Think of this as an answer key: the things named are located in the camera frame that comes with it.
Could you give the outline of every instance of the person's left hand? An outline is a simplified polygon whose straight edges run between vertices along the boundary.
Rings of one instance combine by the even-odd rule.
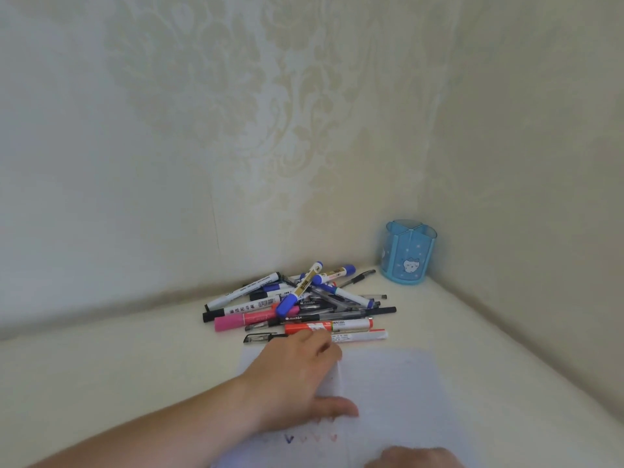
[[[258,431],[274,431],[311,419],[356,417],[356,405],[344,397],[316,397],[325,375],[342,358],[327,330],[303,330],[274,338],[239,376],[258,407]]]

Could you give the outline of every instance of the pen holder compartment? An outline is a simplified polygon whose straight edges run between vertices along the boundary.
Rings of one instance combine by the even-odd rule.
[[[386,224],[381,273],[398,284],[418,284],[427,271],[437,232],[416,220]]]

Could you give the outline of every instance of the forearm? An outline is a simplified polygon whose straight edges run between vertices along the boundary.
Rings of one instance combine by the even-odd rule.
[[[252,388],[234,378],[67,448],[33,468],[206,467],[257,430]]]

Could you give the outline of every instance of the hand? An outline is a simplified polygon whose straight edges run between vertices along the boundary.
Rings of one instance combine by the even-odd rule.
[[[356,417],[356,405],[344,397],[316,397],[325,375],[342,359],[327,330],[303,330],[274,338],[239,376],[259,409],[258,431],[274,431],[311,419]]]
[[[464,468],[464,465],[445,448],[390,447],[364,468]]]

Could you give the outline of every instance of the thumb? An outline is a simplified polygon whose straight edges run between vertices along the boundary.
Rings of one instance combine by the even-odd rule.
[[[315,397],[310,412],[312,419],[359,416],[359,410],[355,403],[345,397]]]

